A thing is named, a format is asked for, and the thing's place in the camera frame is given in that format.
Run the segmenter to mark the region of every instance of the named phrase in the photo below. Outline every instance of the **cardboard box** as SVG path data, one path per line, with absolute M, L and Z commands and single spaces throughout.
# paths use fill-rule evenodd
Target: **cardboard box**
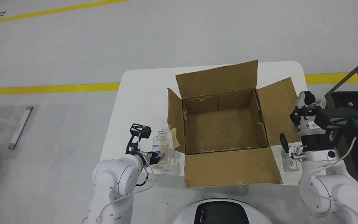
M 176 76 L 168 88 L 173 145 L 185 153 L 185 183 L 200 186 L 282 183 L 271 145 L 297 142 L 291 78 L 256 89 L 258 61 Z

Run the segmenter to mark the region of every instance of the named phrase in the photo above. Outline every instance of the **water bottle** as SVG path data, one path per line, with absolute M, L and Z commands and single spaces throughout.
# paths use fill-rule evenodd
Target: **water bottle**
M 164 168 L 165 160 L 167 158 L 167 152 L 169 147 L 169 140 L 167 139 L 167 133 L 164 129 L 158 131 L 158 135 L 153 139 L 152 151 L 156 153 L 165 153 L 165 158 L 158 164 L 154 165 L 154 168 Z

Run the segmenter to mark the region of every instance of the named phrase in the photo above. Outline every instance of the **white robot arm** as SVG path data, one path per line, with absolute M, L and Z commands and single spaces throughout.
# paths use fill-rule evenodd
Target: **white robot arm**
M 302 162 L 298 187 L 303 203 L 314 213 L 337 213 L 346 223 L 358 223 L 358 183 L 347 172 L 335 150 L 343 132 L 357 133 L 358 111 L 353 108 L 325 109 L 326 102 L 311 92 L 301 92 L 290 115 L 303 150 L 291 158 Z M 288 153 L 285 136 L 281 144 Z
M 126 155 L 119 160 L 101 161 L 92 173 L 95 195 L 89 206 L 88 224 L 129 224 L 133 210 L 133 190 L 148 180 L 147 173 L 144 183 L 137 184 L 139 174 L 164 158 L 164 153 L 140 150 L 139 141 L 150 136 L 150 127 L 133 124 L 130 132 L 132 137 Z M 135 137 L 138 138 L 137 142 L 133 142 Z

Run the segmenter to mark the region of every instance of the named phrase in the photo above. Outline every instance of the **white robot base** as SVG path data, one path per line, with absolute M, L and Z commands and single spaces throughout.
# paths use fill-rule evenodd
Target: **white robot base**
M 254 207 L 232 199 L 206 199 L 181 211 L 173 224 L 272 224 L 262 212 Z

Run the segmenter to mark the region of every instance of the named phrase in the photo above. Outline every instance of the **concrete floor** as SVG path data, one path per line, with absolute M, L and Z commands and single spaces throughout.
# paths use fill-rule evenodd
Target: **concrete floor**
M 0 12 L 14 16 L 94 1 L 0 0 Z M 357 66 L 357 6 L 356 0 L 132 0 L 4 22 L 0 87 L 119 82 L 130 69 L 251 59 L 294 60 L 305 73 L 349 72 Z M 0 125 L 0 223 L 80 223 L 115 97 L 0 95 L 0 114 L 8 118 L 20 119 L 34 106 L 15 151 L 7 149 L 14 130 Z M 153 189 L 135 196 L 133 223 L 171 223 L 181 208 L 212 197 L 240 199 L 273 223 L 320 223 L 293 186 L 185 189 L 182 177 L 157 178 Z M 156 216 L 158 209 L 166 216 Z

